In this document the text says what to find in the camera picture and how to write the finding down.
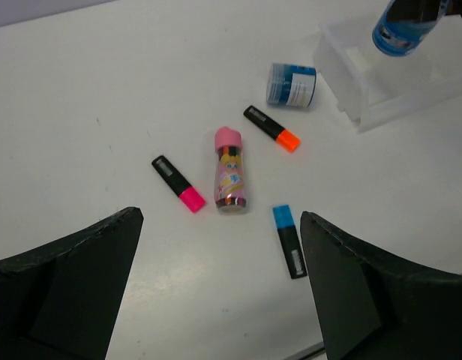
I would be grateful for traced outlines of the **pink capped crayon bottle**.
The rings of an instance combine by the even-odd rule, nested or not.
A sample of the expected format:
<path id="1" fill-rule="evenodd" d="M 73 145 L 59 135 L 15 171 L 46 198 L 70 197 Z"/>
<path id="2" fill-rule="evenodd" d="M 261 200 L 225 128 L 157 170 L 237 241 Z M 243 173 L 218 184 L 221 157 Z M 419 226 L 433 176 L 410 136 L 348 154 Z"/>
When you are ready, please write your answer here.
<path id="1" fill-rule="evenodd" d="M 242 157 L 242 135 L 230 127 L 219 128 L 214 135 L 217 155 L 214 202 L 222 214 L 245 212 L 247 185 Z"/>

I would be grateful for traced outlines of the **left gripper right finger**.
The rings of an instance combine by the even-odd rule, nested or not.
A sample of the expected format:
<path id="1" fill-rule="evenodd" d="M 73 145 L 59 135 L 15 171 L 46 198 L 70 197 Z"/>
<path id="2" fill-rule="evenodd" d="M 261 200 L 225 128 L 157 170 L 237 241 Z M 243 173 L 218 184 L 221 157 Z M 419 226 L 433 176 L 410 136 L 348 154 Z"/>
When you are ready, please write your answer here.
<path id="1" fill-rule="evenodd" d="M 300 231 L 329 359 L 462 359 L 462 274 L 396 256 L 312 212 Z"/>

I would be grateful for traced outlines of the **orange highlighter marker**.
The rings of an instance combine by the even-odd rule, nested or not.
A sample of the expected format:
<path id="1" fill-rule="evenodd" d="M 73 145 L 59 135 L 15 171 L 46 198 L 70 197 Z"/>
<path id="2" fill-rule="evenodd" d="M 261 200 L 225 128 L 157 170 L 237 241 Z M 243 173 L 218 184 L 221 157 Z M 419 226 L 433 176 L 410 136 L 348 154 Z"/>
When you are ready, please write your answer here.
<path id="1" fill-rule="evenodd" d="M 249 106 L 243 115 L 288 152 L 294 152 L 301 145 L 301 140 L 296 135 L 255 106 Z"/>

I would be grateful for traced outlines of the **pink highlighter marker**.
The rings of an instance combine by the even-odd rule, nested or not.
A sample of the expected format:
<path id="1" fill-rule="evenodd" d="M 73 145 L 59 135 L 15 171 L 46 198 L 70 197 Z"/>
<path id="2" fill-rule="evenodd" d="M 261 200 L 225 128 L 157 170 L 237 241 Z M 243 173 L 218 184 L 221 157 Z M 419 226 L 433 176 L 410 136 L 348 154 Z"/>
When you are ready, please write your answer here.
<path id="1" fill-rule="evenodd" d="M 206 205 L 204 197 L 164 155 L 156 157 L 151 165 L 191 212 L 196 214 Z"/>

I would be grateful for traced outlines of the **blue slime jar labelled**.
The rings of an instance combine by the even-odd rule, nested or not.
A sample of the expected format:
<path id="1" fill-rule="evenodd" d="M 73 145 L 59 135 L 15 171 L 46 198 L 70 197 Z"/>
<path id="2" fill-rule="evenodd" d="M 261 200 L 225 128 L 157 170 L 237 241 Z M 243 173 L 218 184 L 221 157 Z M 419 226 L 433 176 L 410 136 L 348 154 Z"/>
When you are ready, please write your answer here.
<path id="1" fill-rule="evenodd" d="M 317 84 L 317 70 L 296 64 L 273 63 L 268 74 L 266 102 L 273 106 L 306 109 Z"/>

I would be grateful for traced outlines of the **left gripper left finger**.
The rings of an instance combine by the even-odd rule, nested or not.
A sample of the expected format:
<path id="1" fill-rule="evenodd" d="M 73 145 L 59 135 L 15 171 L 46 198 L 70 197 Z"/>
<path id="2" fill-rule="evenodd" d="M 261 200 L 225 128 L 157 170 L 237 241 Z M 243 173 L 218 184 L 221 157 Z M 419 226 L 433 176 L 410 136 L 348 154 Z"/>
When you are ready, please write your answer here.
<path id="1" fill-rule="evenodd" d="M 0 260 L 0 359 L 105 359 L 143 225 L 127 207 Z"/>

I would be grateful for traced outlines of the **blue highlighter marker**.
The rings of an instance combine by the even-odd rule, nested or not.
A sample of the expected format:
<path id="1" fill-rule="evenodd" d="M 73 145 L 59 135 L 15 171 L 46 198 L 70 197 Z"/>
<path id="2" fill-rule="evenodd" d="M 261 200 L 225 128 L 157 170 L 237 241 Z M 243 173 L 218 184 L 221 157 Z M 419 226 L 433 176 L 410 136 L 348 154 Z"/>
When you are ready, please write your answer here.
<path id="1" fill-rule="evenodd" d="M 302 246 L 290 207 L 288 205 L 274 206 L 272 212 L 289 276 L 292 279 L 307 277 Z"/>

